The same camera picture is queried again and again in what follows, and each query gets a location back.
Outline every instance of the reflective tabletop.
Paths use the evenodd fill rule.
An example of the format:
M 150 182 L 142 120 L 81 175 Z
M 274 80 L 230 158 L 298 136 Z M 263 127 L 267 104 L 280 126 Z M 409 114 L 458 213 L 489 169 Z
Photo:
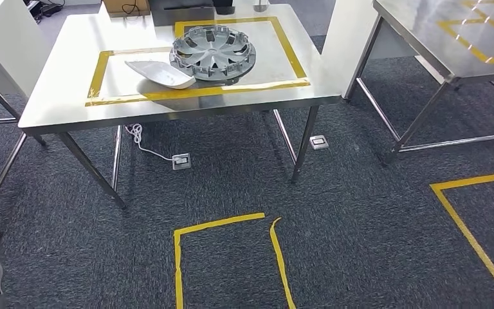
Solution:
M 273 108 L 313 106 L 338 96 L 307 32 L 289 5 L 238 5 L 181 10 L 168 24 L 151 15 L 67 18 L 19 127 L 58 133 L 131 122 L 170 120 Z M 222 24 L 244 32 L 257 50 L 253 69 L 226 83 L 184 90 L 144 79 L 124 61 L 169 62 L 176 36 L 193 26 Z
M 374 0 L 374 8 L 450 78 L 494 78 L 494 0 Z

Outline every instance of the yellow floor marking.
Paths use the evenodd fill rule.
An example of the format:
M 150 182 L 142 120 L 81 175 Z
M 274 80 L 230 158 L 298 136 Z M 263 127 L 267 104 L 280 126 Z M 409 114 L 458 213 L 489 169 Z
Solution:
M 197 232 L 199 230 L 209 229 L 210 227 L 218 227 L 220 225 L 226 225 L 241 221 L 248 221 L 254 219 L 264 218 L 264 213 L 258 212 L 256 214 L 246 214 L 244 216 L 236 216 L 228 219 L 222 219 L 217 221 L 206 222 L 191 227 L 184 227 L 182 229 L 175 230 L 173 233 L 174 246 L 175 246 L 175 302 L 177 309 L 183 308 L 183 275 L 181 273 L 181 235 Z
M 491 275 L 494 277 L 494 264 L 489 258 L 489 256 L 486 254 L 482 246 L 478 243 L 476 238 L 474 238 L 473 234 L 470 232 L 468 227 L 465 225 L 463 220 L 459 217 L 455 209 L 453 209 L 452 204 L 448 201 L 448 199 L 444 196 L 443 190 L 445 189 L 452 189 L 452 188 L 459 188 L 459 187 L 465 187 L 467 185 L 477 185 L 480 183 L 488 183 L 488 182 L 494 182 L 494 175 L 487 175 L 487 176 L 479 176 L 479 177 L 473 177 L 473 178 L 467 178 L 467 179 L 461 179 L 461 180 L 454 180 L 451 182 L 443 182 L 443 183 L 433 183 L 431 188 L 435 192 L 437 198 L 440 200 L 442 205 L 444 205 L 444 208 L 448 211 L 448 214 L 450 214 L 450 217 L 454 220 L 455 224 L 457 227 L 459 227 L 459 230 L 463 233 L 465 238 L 468 240 L 469 244 L 471 247 L 476 251 L 482 262 L 486 265 L 488 268 L 489 272 Z
M 277 218 L 271 224 L 271 228 L 270 228 L 271 244 L 273 245 L 273 250 L 275 251 L 275 256 L 277 258 L 277 266 L 279 267 L 279 273 L 281 274 L 281 281 L 283 282 L 283 288 L 285 289 L 287 304 L 289 305 L 289 309 L 295 309 L 296 306 L 293 302 L 291 289 L 289 288 L 289 282 L 287 281 L 287 274 L 285 273 L 285 261 L 283 260 L 283 254 L 281 253 L 281 248 L 279 247 L 279 242 L 277 241 L 277 235 L 275 233 L 275 223 L 278 222 L 279 219 L 281 218 Z

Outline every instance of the cardboard box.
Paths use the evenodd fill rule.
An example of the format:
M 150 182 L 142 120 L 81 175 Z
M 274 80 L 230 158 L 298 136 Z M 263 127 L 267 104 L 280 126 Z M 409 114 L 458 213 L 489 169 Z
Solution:
M 148 0 L 103 0 L 103 3 L 111 17 L 149 15 L 151 13 Z

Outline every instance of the yellow tape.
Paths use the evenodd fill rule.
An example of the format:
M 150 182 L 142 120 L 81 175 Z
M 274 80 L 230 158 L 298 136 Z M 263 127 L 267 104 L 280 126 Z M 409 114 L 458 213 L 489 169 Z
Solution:
M 193 225 L 191 227 L 183 227 L 182 229 L 175 230 L 175 233 L 179 235 L 183 235 L 186 233 L 192 233 L 192 232 L 197 232 L 199 230 L 209 229 L 210 227 L 218 227 L 220 225 L 226 225 L 226 224 L 254 220 L 254 219 L 263 219 L 263 218 L 264 218 L 263 212 L 258 212 L 256 214 L 246 214 L 243 216 L 231 217 L 228 219 L 221 219 L 217 221 L 211 221 L 198 225 Z
M 255 220 L 264 218 L 264 213 L 246 214 L 244 216 L 236 216 L 228 219 L 206 222 L 191 227 L 183 227 L 175 230 L 173 233 L 173 242 L 175 247 L 175 305 L 177 309 L 183 308 L 183 275 L 181 273 L 181 235 L 197 232 L 199 230 L 209 229 L 210 227 L 218 227 L 241 221 Z
M 470 50 L 470 52 L 476 56 L 480 61 L 489 63 L 491 62 L 491 58 L 486 56 L 484 53 L 482 53 L 481 50 L 478 48 L 474 47 L 472 44 L 470 44 L 466 39 L 463 39 L 459 34 L 457 34 L 451 27 L 450 25 L 453 24 L 461 24 L 462 21 L 439 21 L 438 25 L 448 34 L 450 34 L 457 42 L 461 43 L 466 49 Z
M 285 296 L 287 297 L 287 304 L 289 305 L 289 309 L 295 309 L 296 306 L 293 302 L 291 289 L 289 288 L 289 282 L 287 280 L 287 274 L 285 273 L 285 261 L 283 260 L 283 254 L 281 253 L 281 248 L 279 247 L 279 242 L 277 241 L 277 235 L 275 233 L 275 223 L 278 222 L 279 219 L 281 218 L 274 220 L 270 227 L 271 244 L 273 245 L 273 250 L 275 251 L 275 257 L 277 258 L 277 266 L 279 267 L 279 274 L 281 275 L 283 289 L 285 290 Z
M 92 77 L 92 83 L 90 84 L 90 89 L 88 91 L 88 98 L 99 96 L 101 85 L 103 84 L 103 77 L 105 76 L 105 70 L 107 69 L 107 62 L 109 61 L 111 54 L 112 51 L 102 51 L 99 53 L 94 76 Z
M 486 4 L 494 4 L 494 2 L 485 2 Z M 482 17 L 482 21 L 480 23 L 489 23 L 490 25 L 492 25 L 494 27 L 494 19 L 491 19 L 490 16 L 484 12 L 482 12 L 482 10 L 480 10 L 479 8 L 476 8 L 477 4 L 480 4 L 478 2 L 473 2 L 473 1 L 465 1 L 463 2 L 463 5 L 467 6 L 468 8 L 472 9 L 476 14 L 480 15 Z
M 232 86 L 197 88 L 197 89 L 193 88 L 193 89 L 183 89 L 183 90 L 170 89 L 168 91 L 144 93 L 142 95 L 123 95 L 119 97 L 110 97 L 110 98 L 91 98 L 84 105 L 88 107 L 88 106 L 110 105 L 110 104 L 119 104 L 119 103 L 128 103 L 128 102 L 206 97 L 209 95 L 246 93 L 252 91 L 270 90 L 270 89 L 303 87 L 309 85 L 310 83 L 307 79 L 295 79 L 295 80 L 287 80 L 283 82 L 265 82 L 262 84 L 252 84 L 252 85 L 232 85 Z
M 102 51 L 99 55 L 99 59 L 96 65 L 92 83 L 88 92 L 88 101 L 84 104 L 88 106 L 101 106 L 110 104 L 120 104 L 129 102 L 141 102 L 141 101 L 155 101 L 155 100 L 170 100 L 177 98 L 193 98 L 193 97 L 205 97 L 209 95 L 225 95 L 230 93 L 244 93 L 251 91 L 262 91 L 271 89 L 284 89 L 309 86 L 310 83 L 307 79 L 306 72 L 304 71 L 298 57 L 296 56 L 294 49 L 281 27 L 277 17 L 252 17 L 252 18 L 239 18 L 239 19 L 220 19 L 220 20 L 207 20 L 207 21 L 180 21 L 175 24 L 175 35 L 180 37 L 184 34 L 185 27 L 187 26 L 206 26 L 208 24 L 233 24 L 233 23 L 254 23 L 260 21 L 269 21 L 274 28 L 274 31 L 279 39 L 279 43 L 283 47 L 285 54 L 295 72 L 297 79 L 285 80 L 281 82 L 264 82 L 260 84 L 251 85 L 232 85 L 222 87 L 209 87 L 198 89 L 182 89 L 182 90 L 169 90 L 156 93 L 144 93 L 135 95 L 124 95 L 118 97 L 101 98 L 99 97 L 101 92 L 101 86 L 103 78 L 107 68 L 109 57 L 113 55 L 128 55 L 136 53 L 154 53 L 154 52 L 169 52 L 171 47 L 162 48 L 144 48 L 137 50 L 107 50 Z
M 478 176 L 467 179 L 453 180 L 450 182 L 433 183 L 431 187 L 438 190 L 465 187 L 467 185 L 477 185 L 480 183 L 494 182 L 494 175 Z
M 181 273 L 181 234 L 173 234 L 175 244 L 175 304 L 183 309 L 183 274 Z
M 486 254 L 482 246 L 478 243 L 476 238 L 473 236 L 473 234 L 470 232 L 468 227 L 465 225 L 463 220 L 459 217 L 455 209 L 453 209 L 452 204 L 448 201 L 448 199 L 444 196 L 443 190 L 445 189 L 452 189 L 452 188 L 458 188 L 458 187 L 465 187 L 467 185 L 477 185 L 480 183 L 488 183 L 488 182 L 494 182 L 494 175 L 487 175 L 487 176 L 479 176 L 479 177 L 473 177 L 473 178 L 467 178 L 467 179 L 462 179 L 462 180 L 454 180 L 450 182 L 443 182 L 443 183 L 433 183 L 431 186 L 431 189 L 435 192 L 437 198 L 439 201 L 444 205 L 444 208 L 448 211 L 448 214 L 450 214 L 450 217 L 452 217 L 453 221 L 459 227 L 459 230 L 463 233 L 465 238 L 468 240 L 469 244 L 471 247 L 474 249 L 474 251 L 478 254 L 482 262 L 484 262 L 486 268 L 489 270 L 491 275 L 494 277 L 494 264 L 489 258 L 489 256 Z

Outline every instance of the white cable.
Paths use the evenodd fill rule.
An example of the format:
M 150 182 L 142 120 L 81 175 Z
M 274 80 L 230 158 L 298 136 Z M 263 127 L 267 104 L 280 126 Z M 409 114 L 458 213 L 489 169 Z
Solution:
M 133 141 L 135 142 L 135 144 L 137 144 L 137 146 L 139 146 L 139 149 L 141 149 L 142 151 L 152 153 L 153 155 L 159 156 L 160 158 L 167 160 L 167 161 L 177 161 L 177 159 L 166 158 L 159 153 L 155 153 L 154 151 L 151 151 L 151 150 L 148 150 L 148 149 L 141 147 L 141 133 L 143 132 L 143 127 L 140 124 L 131 125 L 131 131 L 128 128 L 128 126 L 125 126 L 125 128 L 129 134 L 133 135 Z

